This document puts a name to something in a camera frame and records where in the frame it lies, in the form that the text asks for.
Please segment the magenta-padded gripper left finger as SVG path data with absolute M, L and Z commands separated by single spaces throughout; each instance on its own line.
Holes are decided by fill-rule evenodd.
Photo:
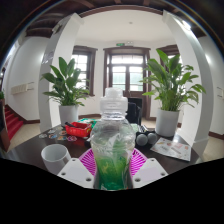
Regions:
M 92 149 L 88 149 L 79 158 L 71 158 L 58 176 L 84 188 L 92 189 L 97 172 Z

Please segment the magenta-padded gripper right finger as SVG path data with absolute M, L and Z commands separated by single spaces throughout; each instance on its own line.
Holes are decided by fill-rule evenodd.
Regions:
M 168 175 L 155 158 L 147 158 L 134 149 L 129 164 L 129 172 L 134 188 L 140 188 Z

